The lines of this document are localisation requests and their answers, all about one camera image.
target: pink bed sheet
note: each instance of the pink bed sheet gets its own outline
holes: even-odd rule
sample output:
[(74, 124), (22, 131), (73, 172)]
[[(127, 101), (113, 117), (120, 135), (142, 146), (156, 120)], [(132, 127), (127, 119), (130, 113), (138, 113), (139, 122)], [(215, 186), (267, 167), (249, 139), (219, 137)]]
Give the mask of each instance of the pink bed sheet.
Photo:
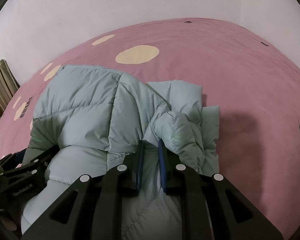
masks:
[[(95, 42), (104, 36), (110, 38)], [(128, 62), (148, 61), (118, 63), (120, 52), (137, 45), (156, 47), (159, 54), (150, 60), (126, 53)], [(203, 103), (221, 109), (220, 172), (285, 239), (300, 225), (300, 69), (267, 41), (238, 25), (201, 18), (139, 24), (93, 38), (18, 90), (0, 121), (0, 158), (27, 147), (34, 106), (56, 66), (65, 64), (114, 68), (142, 82), (182, 79), (201, 85)], [(18, 117), (21, 110), (24, 116)]]

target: bed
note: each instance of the bed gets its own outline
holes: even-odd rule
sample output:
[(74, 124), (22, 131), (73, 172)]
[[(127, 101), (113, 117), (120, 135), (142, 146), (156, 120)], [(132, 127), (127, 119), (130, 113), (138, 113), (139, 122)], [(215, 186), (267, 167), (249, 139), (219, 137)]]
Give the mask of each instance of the bed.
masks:
[(34, 106), (66, 64), (100, 65), (142, 82), (184, 80), (220, 105), (224, 174), (288, 239), (300, 225), (300, 69), (268, 41), (205, 18), (154, 21), (90, 39), (43, 66), (0, 120), (0, 158), (27, 147)]

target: blue gripper pad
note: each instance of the blue gripper pad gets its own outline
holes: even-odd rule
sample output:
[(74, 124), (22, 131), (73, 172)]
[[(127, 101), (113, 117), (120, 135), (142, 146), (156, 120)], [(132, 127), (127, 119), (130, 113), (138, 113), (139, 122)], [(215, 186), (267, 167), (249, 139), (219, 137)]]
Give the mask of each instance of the blue gripper pad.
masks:
[(160, 176), (161, 176), (161, 186), (163, 192), (166, 193), (167, 191), (167, 171), (166, 171), (166, 164), (164, 162), (164, 153), (163, 153), (164, 143), (162, 139), (158, 141), (158, 154), (159, 154), (159, 168), (160, 168)]
[(140, 151), (140, 154), (139, 154), (139, 160), (138, 160), (137, 185), (136, 185), (136, 188), (137, 188), (137, 191), (139, 192), (140, 189), (141, 189), (142, 171), (143, 171), (143, 160), (144, 160), (144, 157), (145, 157), (145, 151), (144, 151), (144, 143), (143, 143), (143, 141), (139, 142), (138, 150)]

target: mattress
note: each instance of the mattress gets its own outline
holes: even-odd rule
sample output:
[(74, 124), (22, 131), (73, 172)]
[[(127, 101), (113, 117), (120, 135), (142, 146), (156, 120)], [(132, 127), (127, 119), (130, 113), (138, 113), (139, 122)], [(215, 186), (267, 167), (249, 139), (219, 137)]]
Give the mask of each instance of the mattress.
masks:
[(224, 174), (288, 239), (300, 225), (300, 69), (272, 44), (229, 22), (184, 18), (95, 37), (43, 66), (0, 120), (0, 158), (27, 147), (34, 106), (60, 66), (101, 65), (142, 82), (184, 80), (220, 105)]

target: triangular cutout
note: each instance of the triangular cutout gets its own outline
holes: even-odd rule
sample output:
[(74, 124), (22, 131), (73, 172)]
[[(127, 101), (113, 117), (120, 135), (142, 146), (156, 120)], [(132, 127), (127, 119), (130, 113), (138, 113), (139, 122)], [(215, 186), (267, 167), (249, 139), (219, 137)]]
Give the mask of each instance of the triangular cutout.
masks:
[(68, 223), (75, 199), (78, 192), (72, 191), (67, 198), (65, 198), (60, 205), (51, 213), (50, 218), (62, 224)]
[(238, 224), (253, 217), (252, 212), (230, 190), (226, 190), (226, 196)]

